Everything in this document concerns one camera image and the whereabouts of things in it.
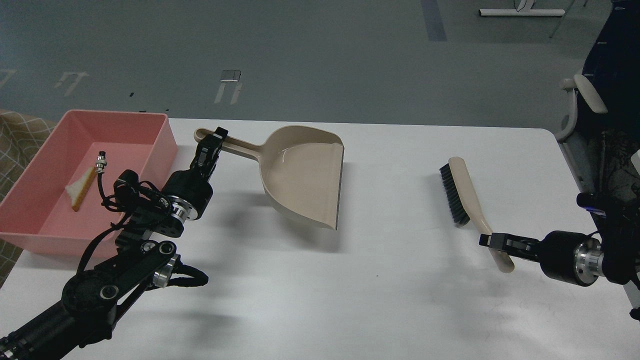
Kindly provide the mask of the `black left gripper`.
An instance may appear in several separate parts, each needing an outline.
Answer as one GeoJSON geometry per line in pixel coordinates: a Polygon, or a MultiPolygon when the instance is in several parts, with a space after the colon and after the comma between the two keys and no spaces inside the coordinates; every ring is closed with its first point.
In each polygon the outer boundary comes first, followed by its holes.
{"type": "Polygon", "coordinates": [[[169,176],[161,193],[171,205],[171,216],[181,222],[198,220],[205,212],[213,196],[210,180],[228,130],[217,127],[214,132],[203,136],[190,162],[190,170],[175,171],[169,176]]]}

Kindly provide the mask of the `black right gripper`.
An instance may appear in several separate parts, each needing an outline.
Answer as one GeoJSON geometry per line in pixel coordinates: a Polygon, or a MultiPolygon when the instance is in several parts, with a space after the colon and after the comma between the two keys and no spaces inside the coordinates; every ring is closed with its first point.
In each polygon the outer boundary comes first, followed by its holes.
{"type": "Polygon", "coordinates": [[[478,244],[539,263],[542,273],[552,280],[589,287],[603,276],[601,242],[590,235],[556,230],[540,241],[521,235],[492,232],[480,235],[478,244]]]}

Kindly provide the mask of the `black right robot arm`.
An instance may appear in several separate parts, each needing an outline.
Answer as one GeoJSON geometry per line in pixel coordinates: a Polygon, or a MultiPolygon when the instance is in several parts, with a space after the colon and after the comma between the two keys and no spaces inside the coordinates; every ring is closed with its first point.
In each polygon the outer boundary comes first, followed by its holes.
{"type": "Polygon", "coordinates": [[[544,275],[589,287],[599,278],[639,287],[639,199],[618,200],[608,194],[579,193],[578,207],[597,220],[597,234],[554,230],[544,239],[492,233],[480,246],[537,263],[544,275]]]}

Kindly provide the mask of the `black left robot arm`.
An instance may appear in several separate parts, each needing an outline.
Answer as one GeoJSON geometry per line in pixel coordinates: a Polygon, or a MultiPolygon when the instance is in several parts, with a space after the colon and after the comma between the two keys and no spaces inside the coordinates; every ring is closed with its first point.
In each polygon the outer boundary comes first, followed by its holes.
{"type": "Polygon", "coordinates": [[[1,358],[60,360],[77,347],[111,339],[144,292],[206,285],[208,276],[182,262],[173,239],[210,203],[210,178],[227,136],[221,127],[206,132],[189,168],[172,173],[162,189],[125,170],[110,196],[102,182],[106,153],[100,151],[93,174],[102,206],[123,217],[89,242],[60,301],[1,339],[1,358]]]}

